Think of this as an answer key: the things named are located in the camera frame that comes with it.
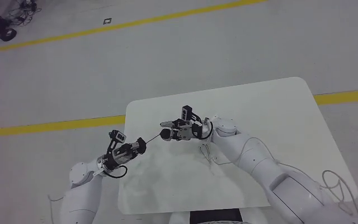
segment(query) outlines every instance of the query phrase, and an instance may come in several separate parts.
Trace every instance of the black cord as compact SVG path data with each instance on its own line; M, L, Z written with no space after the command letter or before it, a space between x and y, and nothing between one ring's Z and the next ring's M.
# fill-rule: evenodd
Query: black cord
M123 166L123 165L120 165L118 168L120 167L124 167L125 168L125 172L123 175L120 175L120 176L112 176L110 175L109 173L107 173L106 171L103 171L104 174L106 174L107 176L109 176L110 178L114 178L114 179L119 179L119 178L122 178L124 177L126 174L127 174L127 171L128 171L128 168L126 166Z
M213 129L214 129L213 122L210 122L210 124L211 124L211 130L210 130L210 133L208 134L208 136L206 136L206 137L204 137L204 138L201 138L201 137L199 137L199 136L196 136L196 135L194 134L193 130L191 129L192 135L193 135L195 138L199 139L199 140L205 140L205 139L209 138L209 137L211 136L211 134L213 133Z
M37 8L36 3L27 1L16 1L18 8L8 11L6 20L10 22L10 26L26 26L32 20L34 14L40 12L42 8Z

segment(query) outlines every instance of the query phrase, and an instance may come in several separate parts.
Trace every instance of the white table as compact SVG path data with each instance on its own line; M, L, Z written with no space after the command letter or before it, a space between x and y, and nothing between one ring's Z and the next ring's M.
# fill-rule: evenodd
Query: white table
M336 171L357 196L353 178L303 79L133 101L126 111L127 142L138 137L151 139L161 131L160 122L180 117L184 105L190 105L202 118L219 115L233 119L241 130L261 138L276 158L301 168L315 180L322 182L325 169ZM232 164L210 166L199 144L197 139L166 142L158 137L151 141L144 155L128 163L128 174L119 180L121 212L269 206L262 189L248 174ZM215 147L211 150L220 156Z

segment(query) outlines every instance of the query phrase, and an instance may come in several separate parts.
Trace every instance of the floor marking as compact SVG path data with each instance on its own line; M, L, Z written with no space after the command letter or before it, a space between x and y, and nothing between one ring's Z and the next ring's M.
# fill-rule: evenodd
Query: floor marking
M0 128L0 136L124 124L125 115Z
M313 96L317 105L343 104L358 102L358 91L337 92L332 94L320 94ZM13 134L28 134L36 132L51 132L55 130L67 130L77 128L92 128L108 125L120 125L125 123L125 115L108 116L105 118L91 118L83 120L70 120L67 122L53 122L46 124L34 124L17 127L0 128L0 136Z
M318 105L343 104L345 102L358 102L358 91L336 92L314 96Z
M80 31L80 32L73 32L71 34L64 34L64 35L61 35L61 36L51 36L49 38L42 38L42 39L27 41L27 42L18 43L18 44L10 44L10 45L6 45L6 46L0 46L0 51L5 51L5 50L10 50L10 49L15 49L15 48L22 48L22 47L25 47L25 46L43 44L43 43L48 43L48 42L54 42L54 41L59 41L59 40L70 39L70 38L77 38L79 36L86 36L86 35L96 34L98 32L107 32L107 31L111 31L111 30L119 30L119 29L131 27L131 26L139 26L139 25L143 25L143 24L150 24L152 22L160 22L160 21L164 21L164 20L171 20L171 19L174 19L174 18L180 18L180 17L190 16L190 15L195 15L195 14L200 14L200 13L205 13L205 12L213 12L213 11L217 11L217 10L224 10L226 8L234 8L234 7L245 6L245 5L248 5L248 4L255 4L255 3L266 2L266 1L267 0L241 0L241 1L238 1L238 2L230 2L230 3L227 3L227 4L219 4L217 6L208 6L208 7L204 7L204 8L197 8L197 9L194 9L194 10L188 10L188 11L184 11L184 12L176 12L176 13L173 13L173 14L157 16L157 17L154 17L154 18L145 18L145 19L136 20L136 21L133 21L133 22L126 22L124 24L110 25L110 26L99 27L99 28Z

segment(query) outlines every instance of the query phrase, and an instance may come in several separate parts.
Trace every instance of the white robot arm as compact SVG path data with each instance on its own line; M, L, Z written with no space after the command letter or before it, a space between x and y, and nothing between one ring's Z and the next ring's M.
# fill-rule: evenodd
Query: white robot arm
M260 184L268 202L288 223L358 223L358 218L341 210L318 183L302 173L282 169L261 140L237 129L231 120L201 121L191 107L184 106L181 119L161 126L170 128L161 132L166 141L198 138L216 144L230 162Z
M141 138L134 143L123 144L116 148L117 144L124 143L126 138L118 130L113 130L110 138L111 143L105 155L88 164L80 162L72 167L69 175L70 189L65 193L61 205L61 224L92 223L100 205L103 177L123 177L127 173L127 167L123 164L146 150L146 143ZM123 175L110 175L112 171L121 167L125 169Z

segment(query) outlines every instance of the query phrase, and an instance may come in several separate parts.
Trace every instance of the concrete floor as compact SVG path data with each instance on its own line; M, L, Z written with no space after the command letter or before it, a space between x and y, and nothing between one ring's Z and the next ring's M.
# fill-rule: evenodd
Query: concrete floor
M0 45L225 2L38 0L43 10ZM313 94L357 90L357 10L354 0L268 0L1 52L0 127L121 115L133 100L292 76ZM320 109L358 183L357 104ZM1 136L2 223L50 223L46 195L62 196L70 167L104 153L112 128L123 126ZM167 222L168 214L121 215L117 181L103 185L95 223Z

